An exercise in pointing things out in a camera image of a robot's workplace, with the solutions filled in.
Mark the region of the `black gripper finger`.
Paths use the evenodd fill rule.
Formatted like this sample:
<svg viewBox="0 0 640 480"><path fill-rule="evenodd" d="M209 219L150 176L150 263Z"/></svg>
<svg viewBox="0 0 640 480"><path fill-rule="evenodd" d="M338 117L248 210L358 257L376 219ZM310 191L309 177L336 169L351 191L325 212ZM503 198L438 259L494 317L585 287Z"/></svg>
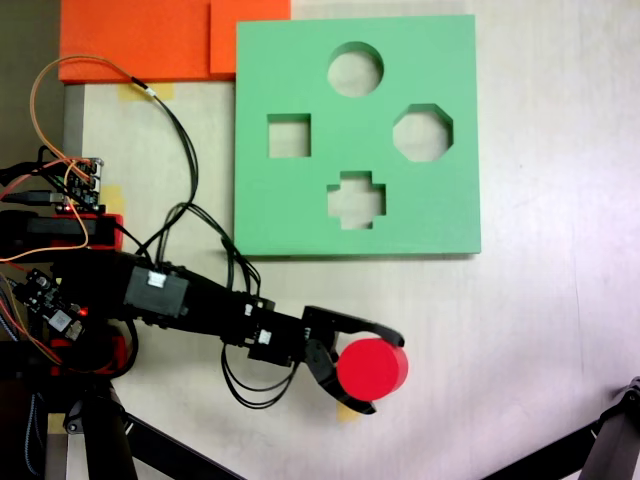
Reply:
<svg viewBox="0 0 640 480"><path fill-rule="evenodd" d="M337 374L338 353L321 340L310 339L305 346L305 363L319 386L338 403L353 412L372 415L376 408L372 402L358 400L346 392Z"/></svg>
<svg viewBox="0 0 640 480"><path fill-rule="evenodd" d="M333 311L329 311L328 315L334 325L334 329L341 333L371 333L394 347L403 348L405 345L405 339L402 334L388 326Z"/></svg>

